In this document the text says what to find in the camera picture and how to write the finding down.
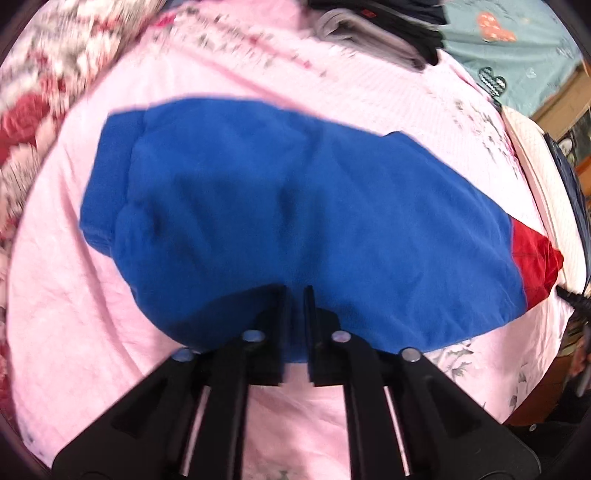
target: red fabric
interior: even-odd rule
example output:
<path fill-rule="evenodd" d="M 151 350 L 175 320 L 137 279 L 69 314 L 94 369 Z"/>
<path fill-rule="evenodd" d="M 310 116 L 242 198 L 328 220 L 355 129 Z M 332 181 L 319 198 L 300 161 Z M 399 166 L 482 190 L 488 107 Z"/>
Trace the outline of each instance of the red fabric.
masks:
<path fill-rule="evenodd" d="M 515 265 L 519 268 L 527 309 L 535 307 L 548 298 L 556 283 L 558 272 L 562 268 L 562 253 L 552 247 L 550 240 L 540 233 L 525 226 L 519 220 L 513 220 L 512 253 Z"/>

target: pink floral sheet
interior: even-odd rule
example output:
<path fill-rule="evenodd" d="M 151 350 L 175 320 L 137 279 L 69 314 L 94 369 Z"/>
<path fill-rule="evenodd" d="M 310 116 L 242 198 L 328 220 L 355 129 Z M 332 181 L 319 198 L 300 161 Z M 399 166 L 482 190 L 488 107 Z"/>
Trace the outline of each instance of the pink floral sheet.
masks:
<path fill-rule="evenodd" d="M 163 3 L 50 0 L 0 66 L 0 410 L 9 421 L 14 412 L 5 337 L 6 279 L 28 191 L 72 105 Z"/>
<path fill-rule="evenodd" d="M 14 245 L 8 340 L 17 420 L 50 465 L 72 438 L 176 343 L 138 310 L 110 258 L 90 249 L 79 209 L 100 132 L 116 111 L 187 96 L 261 99 L 380 135 L 404 131 L 505 211 L 544 233 L 502 120 L 445 52 L 423 73 L 320 43 L 296 0 L 205 0 L 168 12 L 68 114 Z M 427 356 L 504 421 L 554 359 L 570 309 L 553 292 L 522 318 Z M 243 478 L 349 478 L 339 388 L 252 388 Z"/>

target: teal fabric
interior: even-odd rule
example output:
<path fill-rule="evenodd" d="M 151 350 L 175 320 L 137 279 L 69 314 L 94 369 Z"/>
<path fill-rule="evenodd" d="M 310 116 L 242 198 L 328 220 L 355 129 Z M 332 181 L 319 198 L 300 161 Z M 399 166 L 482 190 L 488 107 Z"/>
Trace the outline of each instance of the teal fabric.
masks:
<path fill-rule="evenodd" d="M 503 105 L 533 115 L 573 73 L 580 51 L 541 0 L 451 0 L 446 50 Z M 485 41 L 478 17 L 490 12 L 516 41 Z"/>

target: orange heart print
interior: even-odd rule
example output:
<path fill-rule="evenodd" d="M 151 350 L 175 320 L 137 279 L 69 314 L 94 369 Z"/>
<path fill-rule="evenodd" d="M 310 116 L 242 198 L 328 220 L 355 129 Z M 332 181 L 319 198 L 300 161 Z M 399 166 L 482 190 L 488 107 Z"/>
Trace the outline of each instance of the orange heart print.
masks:
<path fill-rule="evenodd" d="M 505 30 L 490 12 L 482 12 L 476 19 L 482 38 L 486 41 L 516 41 L 517 37 L 510 30 Z"/>

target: wooden floor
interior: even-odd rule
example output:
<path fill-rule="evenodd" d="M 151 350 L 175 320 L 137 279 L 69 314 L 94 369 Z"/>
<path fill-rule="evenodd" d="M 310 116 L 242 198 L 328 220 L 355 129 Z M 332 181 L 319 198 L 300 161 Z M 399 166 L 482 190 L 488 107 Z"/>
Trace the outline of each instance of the wooden floor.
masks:
<path fill-rule="evenodd" d="M 513 412 L 506 423 L 514 426 L 527 426 L 544 421 L 562 395 L 563 382 L 569 371 L 571 360 L 570 356 L 556 358 L 541 382 Z"/>

